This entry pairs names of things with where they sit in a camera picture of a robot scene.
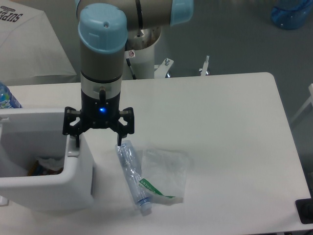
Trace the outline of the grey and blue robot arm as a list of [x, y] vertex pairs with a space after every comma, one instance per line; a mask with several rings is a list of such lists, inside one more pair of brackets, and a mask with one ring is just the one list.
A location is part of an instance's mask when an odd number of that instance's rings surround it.
[[81, 58], [81, 109], [65, 108], [63, 134], [80, 144], [89, 129], [111, 129], [117, 142], [134, 133], [134, 110], [119, 110], [123, 64], [131, 31], [189, 21], [191, 0], [76, 1]]

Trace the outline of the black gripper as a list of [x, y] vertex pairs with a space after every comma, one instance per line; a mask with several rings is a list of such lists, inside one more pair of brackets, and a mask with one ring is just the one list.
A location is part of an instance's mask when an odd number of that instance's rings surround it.
[[70, 135], [75, 139], [76, 147], [80, 147], [80, 135], [90, 128], [110, 128], [117, 133], [117, 145], [128, 134], [134, 134], [133, 107], [119, 110], [120, 93], [105, 101], [87, 96], [81, 91], [82, 108], [80, 111], [72, 107], [65, 107], [63, 121], [63, 135]]

